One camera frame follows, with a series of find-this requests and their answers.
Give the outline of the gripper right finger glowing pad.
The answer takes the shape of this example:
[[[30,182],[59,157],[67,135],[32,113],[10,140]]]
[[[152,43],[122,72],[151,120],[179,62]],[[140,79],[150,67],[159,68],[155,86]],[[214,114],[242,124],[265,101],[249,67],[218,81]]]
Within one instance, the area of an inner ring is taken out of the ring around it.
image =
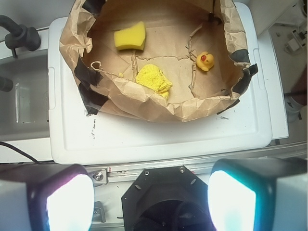
[[[218,160],[208,180],[218,231],[306,231],[308,162],[298,157]]]

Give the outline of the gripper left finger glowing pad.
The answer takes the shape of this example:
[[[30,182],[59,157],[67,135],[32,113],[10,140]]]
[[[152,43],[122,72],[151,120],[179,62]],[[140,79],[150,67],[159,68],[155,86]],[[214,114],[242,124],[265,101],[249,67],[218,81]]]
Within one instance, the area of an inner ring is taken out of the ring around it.
[[[2,231],[88,231],[94,186],[82,165],[0,166]]]

